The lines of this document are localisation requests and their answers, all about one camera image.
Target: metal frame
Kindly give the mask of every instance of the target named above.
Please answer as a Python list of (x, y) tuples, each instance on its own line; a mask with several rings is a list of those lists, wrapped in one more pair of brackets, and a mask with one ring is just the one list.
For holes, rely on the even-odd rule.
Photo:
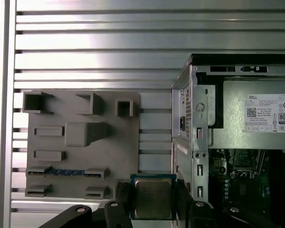
[[(172, 87), (172, 132), (173, 144), (175, 147), (176, 161), (182, 164), (179, 167), (181, 177), (189, 184), (192, 197), (197, 201), (208, 202), (208, 175), (209, 175), (209, 153), (208, 153), (208, 99), (205, 95), (203, 85), (197, 85), (197, 67), (192, 66), (192, 56), (189, 57), (182, 68), (181, 75)], [(191, 132), (190, 139), (185, 141), (181, 133), (177, 133), (180, 128), (180, 96), (185, 92), (183, 89), (189, 85), (191, 90)], [(203, 104), (204, 110), (197, 111), (197, 105)]]
[(0, 228), (10, 227), (16, 0), (0, 1)]

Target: silver metal surface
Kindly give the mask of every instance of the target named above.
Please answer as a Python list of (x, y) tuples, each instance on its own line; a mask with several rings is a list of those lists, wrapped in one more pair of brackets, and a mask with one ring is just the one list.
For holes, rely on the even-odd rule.
[(213, 129), (213, 149), (285, 150), (285, 133), (246, 133), (245, 97), (248, 94), (285, 94), (285, 81), (226, 81), (224, 128)]
[(172, 137), (178, 137), (180, 133), (180, 91), (172, 90)]
[(203, 207), (205, 204), (203, 203), (203, 202), (197, 202), (196, 203), (196, 206), (198, 206), (198, 207)]
[[(175, 131), (174, 127), (171, 131), (173, 115), (168, 113), (171, 108), (162, 89), (167, 93), (171, 88), (189, 54), (285, 53), (285, 3), (278, 1), (18, 0), (17, 21), (15, 4), (0, 1), (0, 228), (9, 228), (10, 221), (12, 228), (39, 227), (71, 206), (70, 199), (26, 198), (21, 192), (27, 140), (27, 117), (19, 113), (22, 91), (138, 89), (150, 98), (141, 96), (144, 109), (153, 112), (141, 114), (140, 140), (159, 146), (168, 143)], [(213, 135), (214, 144), (239, 143), (224, 133), (218, 137)], [(147, 146), (141, 151), (143, 172), (157, 171), (157, 167), (158, 172), (171, 171), (170, 154), (158, 154), (166, 150), (142, 145)], [(10, 178), (19, 187), (13, 189), (11, 201)], [(135, 221), (133, 225), (158, 228), (169, 222)]]
[(78, 208), (76, 211), (80, 213), (80, 212), (84, 212), (85, 210), (86, 210), (85, 208)]
[(10, 227), (16, 1), (0, 1), (0, 228)]
[(191, 194), (196, 201), (208, 202), (208, 179), (209, 179), (209, 154), (208, 154), (208, 124), (215, 122), (215, 114), (210, 111), (215, 110), (215, 97), (213, 86), (197, 85), (195, 72), (198, 67), (188, 66), (181, 76), (178, 76), (177, 82), (173, 85), (172, 94), (175, 94), (175, 100), (181, 101), (173, 106), (172, 103), (172, 121), (173, 126), (180, 128), (181, 115), (186, 116), (186, 132), (180, 131), (181, 139), (173, 140), (177, 144), (177, 165), (179, 166), (179, 175), (189, 183), (192, 183)]
[(32, 0), (19, 0), (17, 4), (18, 11), (92, 11), (92, 10), (284, 10), (285, 4), (279, 1), (273, 1), (268, 4), (267, 1), (228, 1), (223, 0), (220, 4), (216, 1), (207, 0), (204, 4), (201, 1), (181, 1), (175, 4), (173, 0), (165, 1), (162, 4), (160, 1), (138, 1), (133, 2), (131, 0), (120, 0), (118, 2), (113, 0), (86, 0), (80, 2), (73, 0), (39, 0), (38, 2)]
[[(175, 49), (184, 50), (187, 48), (198, 49), (198, 48), (209, 48), (209, 49), (222, 49), (222, 47), (227, 47), (227, 49), (255, 49), (259, 47), (259, 40), (264, 37), (262, 33), (254, 33), (247, 31), (245, 33), (226, 31), (208, 32), (205, 36), (203, 31), (189, 33), (184, 36), (181, 33), (170, 34), (171, 39), (166, 39), (167, 34), (159, 33), (130, 33), (130, 34), (120, 34), (113, 33), (112, 36), (107, 36), (106, 34), (70, 34), (69, 39), (65, 39), (65, 34), (23, 34), (16, 36), (16, 50), (36, 50), (36, 48), (41, 50), (73, 50), (73, 49), (86, 49), (86, 47), (93, 49), (111, 49), (118, 47), (120, 49), (164, 49), (166, 47), (173, 47)], [(280, 49), (285, 49), (285, 36), (282, 37), (276, 32), (267, 32), (266, 39), (262, 40), (264, 47), (270, 47), (272, 45), (272, 40), (279, 39), (279, 42), (275, 43)], [(51, 60), (54, 60), (55, 56), (49, 56)], [(16, 56), (16, 67), (19, 67), (20, 62), (23, 61), (25, 56), (19, 54)], [(41, 66), (43, 63), (34, 62), (37, 60), (35, 57), (31, 61), (32, 66), (37, 64)], [(161, 59), (153, 59), (155, 64), (160, 64)], [(61, 60), (56, 59), (54, 63), (61, 62)]]
[(231, 212), (234, 212), (234, 213), (238, 213), (239, 212), (239, 209), (238, 208), (230, 208)]

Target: cpu processor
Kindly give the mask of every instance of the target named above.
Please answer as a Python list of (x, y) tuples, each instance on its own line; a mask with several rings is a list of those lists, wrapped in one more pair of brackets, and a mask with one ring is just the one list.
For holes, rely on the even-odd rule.
[(131, 185), (135, 189), (132, 219), (175, 219), (176, 175), (132, 174)]

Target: power supply unit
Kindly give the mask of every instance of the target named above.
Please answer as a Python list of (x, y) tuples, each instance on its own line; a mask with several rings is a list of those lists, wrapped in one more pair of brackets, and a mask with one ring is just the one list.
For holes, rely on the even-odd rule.
[(192, 197), (285, 225), (285, 55), (192, 54), (172, 86), (173, 173)]

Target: screw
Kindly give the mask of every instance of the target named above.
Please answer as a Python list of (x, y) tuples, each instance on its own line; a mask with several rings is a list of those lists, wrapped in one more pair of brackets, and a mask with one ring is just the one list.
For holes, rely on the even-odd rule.
[(113, 202), (113, 203), (110, 204), (110, 206), (111, 206), (111, 207), (117, 207), (117, 206), (118, 206), (118, 203)]
[(234, 213), (239, 213), (239, 209), (238, 208), (230, 208), (231, 212)]
[(198, 103), (196, 105), (196, 111), (198, 111), (199, 113), (202, 113), (205, 110), (205, 105), (203, 103)]
[(198, 206), (198, 207), (200, 207), (200, 208), (203, 207), (204, 205), (205, 205), (205, 204), (204, 204), (203, 202), (197, 202), (197, 203), (196, 203), (196, 206)]
[(85, 210), (86, 210), (85, 208), (77, 208), (76, 209), (76, 211), (79, 212), (79, 213), (84, 212)]

